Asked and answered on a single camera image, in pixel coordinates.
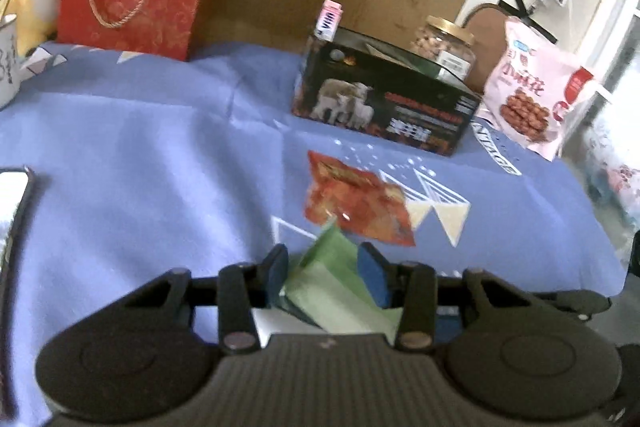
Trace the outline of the black cardboard storage box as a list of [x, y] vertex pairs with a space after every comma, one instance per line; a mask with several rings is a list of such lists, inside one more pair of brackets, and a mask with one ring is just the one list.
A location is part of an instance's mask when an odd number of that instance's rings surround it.
[[309, 37], [292, 113], [449, 156], [478, 106], [450, 69], [340, 27], [331, 41]]

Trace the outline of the floral tissue pack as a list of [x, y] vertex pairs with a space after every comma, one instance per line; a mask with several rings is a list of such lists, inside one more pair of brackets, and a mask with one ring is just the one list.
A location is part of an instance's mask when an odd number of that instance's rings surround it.
[[599, 117], [587, 127], [582, 143], [594, 200], [608, 208], [620, 257], [628, 257], [639, 231], [639, 135], [621, 121]]

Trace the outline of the brown chair back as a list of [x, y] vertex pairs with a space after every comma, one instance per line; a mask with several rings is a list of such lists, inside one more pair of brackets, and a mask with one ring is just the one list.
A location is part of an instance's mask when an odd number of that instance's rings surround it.
[[475, 63], [464, 82], [478, 94], [484, 93], [489, 75], [506, 52], [506, 21], [509, 13], [495, 4], [480, 4], [469, 12], [463, 28], [473, 35], [471, 49]]

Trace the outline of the glass jar of nuts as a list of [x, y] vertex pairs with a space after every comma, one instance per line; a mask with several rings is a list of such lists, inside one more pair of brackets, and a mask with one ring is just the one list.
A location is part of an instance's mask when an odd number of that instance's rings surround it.
[[475, 37], [465, 28], [429, 15], [416, 31], [410, 49], [464, 81], [475, 64], [474, 44]]

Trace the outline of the pink snack stick box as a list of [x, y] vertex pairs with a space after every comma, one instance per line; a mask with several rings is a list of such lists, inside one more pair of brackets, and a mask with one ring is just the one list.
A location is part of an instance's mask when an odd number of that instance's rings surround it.
[[332, 0], [324, 0], [318, 15], [314, 36], [325, 42], [332, 42], [343, 15], [343, 7]]

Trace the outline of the red spicy snack packet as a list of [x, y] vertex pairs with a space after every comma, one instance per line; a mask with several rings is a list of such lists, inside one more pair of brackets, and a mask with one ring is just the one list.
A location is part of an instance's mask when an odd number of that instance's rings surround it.
[[315, 225], [331, 219], [344, 231], [400, 246], [414, 246], [404, 192], [375, 173], [310, 150], [311, 184], [305, 217]]

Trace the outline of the pink twisted snack bag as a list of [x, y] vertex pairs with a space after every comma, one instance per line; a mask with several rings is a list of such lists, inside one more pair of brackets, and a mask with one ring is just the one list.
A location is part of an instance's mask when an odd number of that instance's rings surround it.
[[593, 75], [578, 57], [516, 17], [504, 24], [506, 50], [487, 78], [477, 116], [526, 150], [552, 161], [565, 119]]

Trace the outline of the white ceramic mug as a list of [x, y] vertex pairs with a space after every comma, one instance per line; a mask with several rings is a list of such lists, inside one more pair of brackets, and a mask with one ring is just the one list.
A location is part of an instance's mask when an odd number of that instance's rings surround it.
[[2, 17], [0, 27], [0, 108], [4, 109], [21, 88], [16, 49], [16, 15]]

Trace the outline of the blue patterned tablecloth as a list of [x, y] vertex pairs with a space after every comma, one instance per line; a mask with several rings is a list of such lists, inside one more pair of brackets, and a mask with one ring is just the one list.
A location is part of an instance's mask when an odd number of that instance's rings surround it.
[[1, 114], [1, 162], [37, 183], [15, 247], [8, 349], [13, 424], [48, 417], [35, 381], [61, 329], [177, 267], [197, 277], [303, 251], [309, 152], [426, 202], [395, 262], [479, 267], [526, 291], [618, 295], [626, 272], [582, 184], [478, 124], [449, 157], [291, 112], [299, 58], [227, 43], [187, 63], [49, 46], [51, 63]]

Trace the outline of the black smartphone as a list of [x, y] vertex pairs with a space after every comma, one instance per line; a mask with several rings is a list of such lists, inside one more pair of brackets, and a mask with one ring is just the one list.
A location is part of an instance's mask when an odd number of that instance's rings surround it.
[[11, 309], [12, 258], [24, 213], [28, 206], [35, 173], [22, 167], [1, 169], [1, 419], [11, 416], [9, 380], [9, 323]]

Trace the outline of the green snack packet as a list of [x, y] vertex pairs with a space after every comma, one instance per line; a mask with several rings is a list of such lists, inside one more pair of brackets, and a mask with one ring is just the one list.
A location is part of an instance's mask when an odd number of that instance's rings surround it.
[[398, 310], [383, 310], [357, 273], [357, 245], [333, 220], [316, 233], [272, 217], [272, 236], [288, 246], [288, 278], [276, 303], [253, 311], [260, 343], [274, 334], [382, 334], [395, 339]]

